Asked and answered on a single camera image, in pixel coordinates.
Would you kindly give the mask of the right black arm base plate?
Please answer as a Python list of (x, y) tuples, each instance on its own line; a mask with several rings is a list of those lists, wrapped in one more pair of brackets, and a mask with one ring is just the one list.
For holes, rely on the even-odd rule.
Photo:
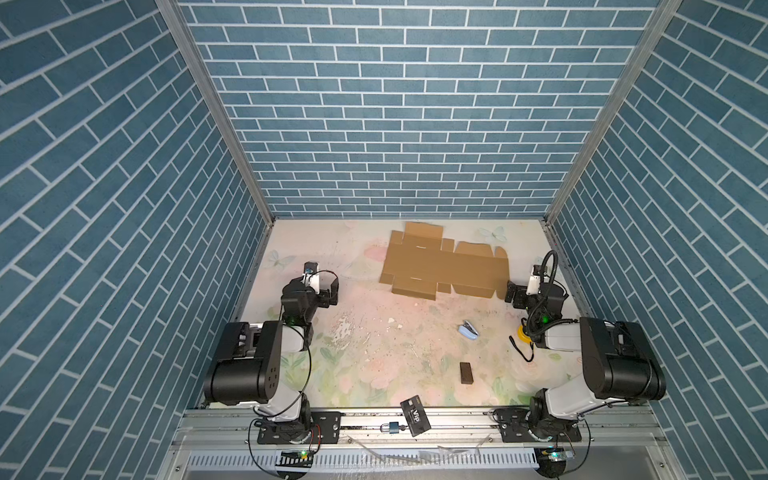
[(582, 440), (576, 420), (560, 419), (544, 411), (520, 406), (496, 408), (490, 413), (498, 425), (503, 443), (554, 442), (576, 443)]

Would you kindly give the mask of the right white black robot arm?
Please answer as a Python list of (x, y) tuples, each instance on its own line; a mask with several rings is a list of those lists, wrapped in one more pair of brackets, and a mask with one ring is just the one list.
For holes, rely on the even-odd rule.
[(662, 399), (666, 379), (640, 325), (592, 317), (566, 318), (567, 291), (552, 278), (527, 286), (507, 283), (505, 301), (522, 310), (510, 343), (531, 363), (539, 350), (577, 353), (581, 372), (566, 383), (539, 390), (530, 400), (526, 423), (539, 437), (573, 427), (603, 407)]

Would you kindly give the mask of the brown cardboard box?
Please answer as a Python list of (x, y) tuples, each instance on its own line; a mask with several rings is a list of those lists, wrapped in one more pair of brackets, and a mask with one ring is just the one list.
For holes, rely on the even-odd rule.
[(455, 241), (443, 227), (422, 222), (391, 233), (380, 275), (394, 294), (425, 300), (439, 293), (503, 299), (509, 280), (503, 248)]

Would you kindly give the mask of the yellow tape measure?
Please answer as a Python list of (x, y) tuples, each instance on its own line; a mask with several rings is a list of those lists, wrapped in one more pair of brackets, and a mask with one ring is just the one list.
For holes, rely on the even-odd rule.
[[(519, 326), (517, 329), (517, 333), (515, 335), (510, 335), (508, 337), (513, 349), (518, 353), (518, 355), (522, 358), (522, 360), (526, 363), (532, 363), (535, 358), (535, 344), (531, 340), (531, 338), (526, 334), (525, 328), (523, 326)], [(529, 347), (530, 353), (526, 354), (524, 353), (520, 346), (518, 345), (518, 342), (521, 342), (523, 345), (527, 345)]]

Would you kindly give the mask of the light blue stapler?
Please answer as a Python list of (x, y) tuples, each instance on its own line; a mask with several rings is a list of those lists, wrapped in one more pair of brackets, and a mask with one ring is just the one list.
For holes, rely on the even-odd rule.
[(476, 330), (476, 329), (474, 328), (474, 326), (473, 326), (473, 325), (472, 325), (470, 322), (468, 322), (468, 321), (464, 321), (464, 322), (463, 322), (463, 323), (462, 323), (462, 324), (461, 324), (461, 325), (458, 327), (458, 332), (459, 332), (461, 335), (463, 335), (464, 337), (466, 337), (467, 339), (470, 339), (470, 340), (477, 340), (477, 339), (478, 339), (478, 337), (479, 337), (479, 333), (477, 332), (477, 330)]

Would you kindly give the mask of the aluminium front rail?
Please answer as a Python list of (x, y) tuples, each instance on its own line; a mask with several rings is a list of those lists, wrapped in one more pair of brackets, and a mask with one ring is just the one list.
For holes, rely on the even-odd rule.
[[(647, 406), (632, 407), (618, 404), (596, 410), (579, 420), (582, 440), (554, 442), (503, 443), (498, 425), (491, 419), (492, 410), (502, 407), (427, 407), (431, 429), (412, 437), (399, 407), (378, 408), (319, 408), (315, 410), (342, 413), (337, 444), (323, 448), (367, 447), (495, 447), (507, 445), (563, 447), (667, 447), (667, 436), (653, 412)], [(174, 450), (243, 449), (246, 447), (248, 426), (258, 419), (250, 408), (214, 408), (187, 410), (174, 434)], [(397, 434), (380, 431), (384, 423), (398, 421), (402, 430)]]

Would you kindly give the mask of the small dark brown block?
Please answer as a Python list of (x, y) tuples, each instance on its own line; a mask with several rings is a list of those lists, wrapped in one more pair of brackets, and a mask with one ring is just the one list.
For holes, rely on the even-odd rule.
[(474, 383), (473, 371), (469, 362), (459, 363), (460, 381), (463, 385), (471, 385)]

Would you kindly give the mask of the small blue connector on rail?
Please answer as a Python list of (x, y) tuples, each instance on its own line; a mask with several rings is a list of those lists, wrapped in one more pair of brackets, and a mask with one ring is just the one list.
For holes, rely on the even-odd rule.
[(398, 421), (392, 421), (384, 423), (380, 426), (380, 431), (387, 434), (397, 434), (402, 430), (403, 426)]

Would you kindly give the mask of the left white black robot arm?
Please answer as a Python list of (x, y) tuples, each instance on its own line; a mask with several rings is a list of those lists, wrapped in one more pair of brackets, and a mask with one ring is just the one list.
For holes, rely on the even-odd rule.
[(276, 320), (224, 326), (203, 382), (204, 398), (226, 406), (250, 404), (256, 415), (276, 426), (309, 428), (311, 413), (303, 389), (280, 380), (284, 353), (310, 352), (312, 320), (319, 309), (338, 304), (339, 279), (320, 285), (325, 272), (306, 272), (282, 290)]

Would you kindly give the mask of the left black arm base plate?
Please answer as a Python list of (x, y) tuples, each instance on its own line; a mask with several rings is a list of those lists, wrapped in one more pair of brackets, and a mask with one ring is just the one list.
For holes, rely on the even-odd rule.
[(259, 445), (289, 445), (303, 443), (314, 434), (314, 442), (320, 446), (337, 444), (341, 428), (342, 413), (339, 411), (312, 410), (300, 413), (290, 421), (258, 420)]

